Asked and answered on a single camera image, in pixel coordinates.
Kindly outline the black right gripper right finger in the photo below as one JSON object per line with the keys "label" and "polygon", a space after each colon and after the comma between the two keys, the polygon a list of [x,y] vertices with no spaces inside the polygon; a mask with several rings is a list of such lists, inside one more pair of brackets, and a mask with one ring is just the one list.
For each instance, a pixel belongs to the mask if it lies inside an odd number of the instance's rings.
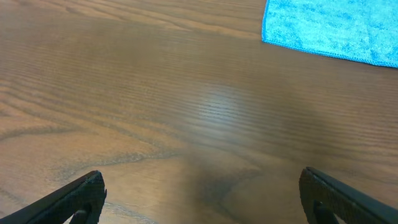
{"label": "black right gripper right finger", "polygon": [[312,167],[302,170],[300,199],[309,224],[396,224],[397,210]]}

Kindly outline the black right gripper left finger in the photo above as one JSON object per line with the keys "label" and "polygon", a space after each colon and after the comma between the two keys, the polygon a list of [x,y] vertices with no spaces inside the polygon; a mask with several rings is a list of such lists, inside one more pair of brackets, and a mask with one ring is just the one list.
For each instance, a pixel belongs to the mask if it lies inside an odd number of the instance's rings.
{"label": "black right gripper left finger", "polygon": [[107,190],[93,170],[40,200],[1,218],[1,224],[97,224]]}

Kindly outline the blue microfibre cloth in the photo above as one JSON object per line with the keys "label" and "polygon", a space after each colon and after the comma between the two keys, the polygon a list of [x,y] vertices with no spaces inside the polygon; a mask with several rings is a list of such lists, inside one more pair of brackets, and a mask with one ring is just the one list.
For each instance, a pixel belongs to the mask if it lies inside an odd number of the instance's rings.
{"label": "blue microfibre cloth", "polygon": [[262,41],[397,67],[397,0],[268,0]]}

